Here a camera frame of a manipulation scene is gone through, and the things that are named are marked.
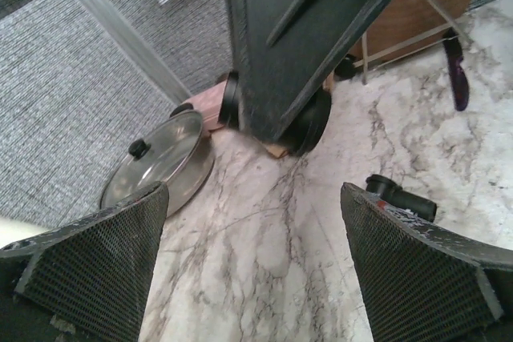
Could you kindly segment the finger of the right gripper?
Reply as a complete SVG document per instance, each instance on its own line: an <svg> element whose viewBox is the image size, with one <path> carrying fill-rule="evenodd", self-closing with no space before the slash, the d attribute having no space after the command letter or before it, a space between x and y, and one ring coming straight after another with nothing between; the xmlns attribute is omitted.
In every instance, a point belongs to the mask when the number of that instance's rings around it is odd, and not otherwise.
<svg viewBox="0 0 513 342"><path fill-rule="evenodd" d="M391 0L225 0L239 129L276 143Z"/></svg>

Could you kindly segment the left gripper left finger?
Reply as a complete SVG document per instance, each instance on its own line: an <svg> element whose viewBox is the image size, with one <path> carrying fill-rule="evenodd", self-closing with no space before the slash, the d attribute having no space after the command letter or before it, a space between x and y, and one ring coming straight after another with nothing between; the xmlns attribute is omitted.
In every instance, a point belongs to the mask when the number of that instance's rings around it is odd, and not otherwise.
<svg viewBox="0 0 513 342"><path fill-rule="evenodd" d="M3 341L137 341L168 188L152 183L112 207L1 250Z"/></svg>

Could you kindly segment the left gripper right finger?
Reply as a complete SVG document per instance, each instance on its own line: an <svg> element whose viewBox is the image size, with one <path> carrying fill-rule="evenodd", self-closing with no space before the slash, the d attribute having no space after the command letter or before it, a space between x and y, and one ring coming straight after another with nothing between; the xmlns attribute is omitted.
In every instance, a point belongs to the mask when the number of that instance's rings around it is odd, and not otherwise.
<svg viewBox="0 0 513 342"><path fill-rule="evenodd" d="M341 215L376 341L510 341L512 252L440 227L352 183Z"/></svg>

